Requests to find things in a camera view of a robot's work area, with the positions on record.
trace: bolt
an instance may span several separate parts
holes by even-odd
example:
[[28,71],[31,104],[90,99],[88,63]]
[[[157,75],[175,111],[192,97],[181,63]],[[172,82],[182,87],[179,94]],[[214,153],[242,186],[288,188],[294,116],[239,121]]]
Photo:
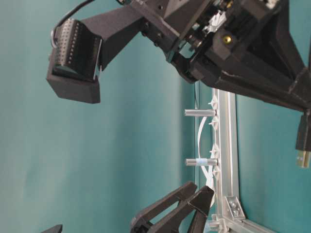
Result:
[[236,203],[234,203],[233,201],[231,201],[229,204],[230,204],[230,206],[231,206],[233,209],[235,209],[235,208],[237,207]]
[[239,216],[239,211],[234,210],[234,211],[233,211],[233,216],[234,216],[234,217],[238,217],[238,216]]
[[159,39],[162,39],[162,38],[163,38],[163,34],[162,34],[162,33],[158,33],[158,34],[157,34],[157,37],[158,37]]
[[231,38],[229,35],[225,35],[225,36],[223,37],[223,42],[224,42],[226,45],[228,45],[228,44],[230,44],[230,43],[232,42],[232,38]]
[[149,22],[145,22],[145,28],[149,28]]

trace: silver cylinder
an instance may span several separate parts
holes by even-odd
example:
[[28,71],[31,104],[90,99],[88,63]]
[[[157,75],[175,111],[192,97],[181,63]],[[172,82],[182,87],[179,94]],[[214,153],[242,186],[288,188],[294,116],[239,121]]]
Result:
[[185,109],[187,117],[214,117],[216,111],[212,109]]
[[187,166],[216,166],[218,164],[217,159],[186,159]]
[[298,156],[296,163],[301,168],[309,168],[311,160],[311,152],[310,151],[298,151]]

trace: black bracket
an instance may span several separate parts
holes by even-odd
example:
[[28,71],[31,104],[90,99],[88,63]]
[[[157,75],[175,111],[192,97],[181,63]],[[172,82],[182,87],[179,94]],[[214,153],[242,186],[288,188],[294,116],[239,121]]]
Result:
[[[131,222],[131,233],[178,233],[181,222],[195,211],[188,233],[202,233],[208,217],[214,191],[204,186],[195,193],[197,186],[188,182],[154,204],[141,210]],[[155,224],[151,220],[174,203],[178,206]]]

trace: teal wall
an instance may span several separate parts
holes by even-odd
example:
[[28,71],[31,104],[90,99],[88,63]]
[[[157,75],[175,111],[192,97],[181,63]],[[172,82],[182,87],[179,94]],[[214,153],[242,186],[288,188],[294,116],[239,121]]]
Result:
[[[294,41],[308,61],[311,1],[291,0]],[[311,170],[295,165],[301,114],[238,96],[241,201],[249,219],[281,233],[309,233]]]
[[[102,103],[61,100],[46,82],[50,30],[77,0],[0,5],[0,231],[125,233],[134,214],[194,169],[194,85],[138,35],[101,75]],[[84,18],[118,7],[95,1]]]

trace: black 3d-printed part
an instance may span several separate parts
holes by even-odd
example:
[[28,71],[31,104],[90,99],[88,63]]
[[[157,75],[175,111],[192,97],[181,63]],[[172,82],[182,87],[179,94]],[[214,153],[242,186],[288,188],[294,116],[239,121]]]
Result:
[[102,38],[80,21],[68,19],[59,29],[53,74],[82,81],[98,79]]
[[[194,193],[196,185],[188,182],[161,200],[141,210],[131,222],[131,233],[178,233],[181,222],[195,211],[188,233],[202,233],[214,191],[204,186]],[[152,224],[150,221],[178,201],[178,206]]]
[[56,225],[42,233],[61,233],[63,230],[63,225]]

